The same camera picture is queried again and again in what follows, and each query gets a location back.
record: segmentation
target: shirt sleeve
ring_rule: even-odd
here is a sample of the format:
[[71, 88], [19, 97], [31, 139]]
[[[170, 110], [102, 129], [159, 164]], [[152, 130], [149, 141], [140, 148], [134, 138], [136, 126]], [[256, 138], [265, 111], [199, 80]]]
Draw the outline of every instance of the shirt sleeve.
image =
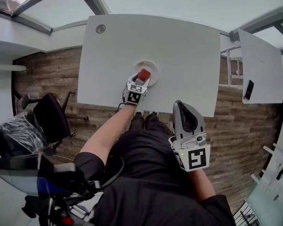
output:
[[226, 196], [216, 195], [205, 199], [201, 205], [213, 215], [219, 225], [235, 226], [230, 206], [228, 205]]
[[87, 181], [101, 181], [105, 165], [97, 155], [87, 152], [79, 153], [75, 157], [74, 163], [83, 171]]

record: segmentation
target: wooden floor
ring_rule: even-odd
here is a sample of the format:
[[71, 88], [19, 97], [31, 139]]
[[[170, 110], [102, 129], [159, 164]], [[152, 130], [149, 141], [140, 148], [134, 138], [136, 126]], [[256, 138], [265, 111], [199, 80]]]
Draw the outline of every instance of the wooden floor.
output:
[[[14, 61], [27, 67], [26, 72], [15, 75], [16, 91], [22, 96], [29, 94], [31, 98], [51, 92], [62, 104], [69, 90], [77, 90], [80, 56], [81, 48], [74, 48], [37, 53]], [[235, 63], [232, 65], [233, 74], [236, 70]], [[227, 83], [224, 58], [221, 58], [220, 83]], [[271, 147], [279, 122], [273, 117], [276, 111], [274, 105], [244, 105], [241, 97], [242, 92], [220, 90], [214, 118], [205, 118], [211, 143], [210, 167], [205, 171], [216, 192], [227, 196], [232, 212], [242, 206], [243, 198], [250, 191], [250, 174], [257, 175], [262, 170], [268, 156], [262, 146]], [[76, 136], [63, 140], [57, 155], [73, 159], [88, 138], [114, 115], [115, 108], [78, 104], [76, 96], [71, 96], [66, 113], [88, 115], [90, 119], [89, 122], [68, 121]], [[161, 113], [159, 118], [171, 126], [169, 114]]]

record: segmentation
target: smartphone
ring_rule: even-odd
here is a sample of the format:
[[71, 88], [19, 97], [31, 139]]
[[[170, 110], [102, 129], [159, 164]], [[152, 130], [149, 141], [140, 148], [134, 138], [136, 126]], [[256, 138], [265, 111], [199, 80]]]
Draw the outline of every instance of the smartphone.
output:
[[248, 82], [248, 84], [246, 86], [246, 91], [245, 91], [245, 94], [244, 94], [243, 98], [249, 100], [250, 96], [251, 96], [251, 93], [253, 92], [253, 88], [254, 88], [254, 82], [249, 80], [249, 82]]

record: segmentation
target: black chair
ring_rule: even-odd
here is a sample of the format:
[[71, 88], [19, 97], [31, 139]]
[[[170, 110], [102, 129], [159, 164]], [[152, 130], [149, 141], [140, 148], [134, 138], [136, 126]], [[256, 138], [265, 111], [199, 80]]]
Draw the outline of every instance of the black chair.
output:
[[[31, 99], [29, 95], [25, 95], [22, 100], [22, 108], [25, 109], [28, 104], [38, 103], [34, 109], [34, 116], [42, 128], [43, 133], [49, 144], [55, 143], [52, 147], [46, 147], [43, 152], [47, 156], [52, 156], [56, 152], [56, 148], [62, 143], [62, 139], [71, 136], [74, 137], [75, 133], [70, 133], [67, 118], [80, 119], [88, 121], [88, 116], [73, 116], [65, 114], [65, 109], [69, 100], [70, 94], [75, 94], [75, 91], [69, 91], [62, 105], [58, 103], [53, 94], [48, 93], [41, 99]], [[11, 145], [4, 140], [0, 132], [0, 155], [1, 157], [16, 156], [20, 154], [30, 154], [30, 151], [24, 147], [21, 148], [17, 145]]]

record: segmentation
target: shoe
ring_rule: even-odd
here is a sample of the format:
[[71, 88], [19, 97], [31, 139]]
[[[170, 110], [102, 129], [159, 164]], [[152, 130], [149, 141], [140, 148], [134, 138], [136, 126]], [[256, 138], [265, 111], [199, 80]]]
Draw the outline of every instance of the shoe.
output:
[[143, 110], [137, 110], [137, 111], [135, 111], [135, 112], [134, 112], [134, 116], [135, 116], [137, 113], [140, 113], [141, 116], [143, 116]]
[[152, 113], [155, 113], [157, 116], [159, 115], [159, 112], [156, 112], [156, 111], [149, 111], [149, 115], [151, 115]]

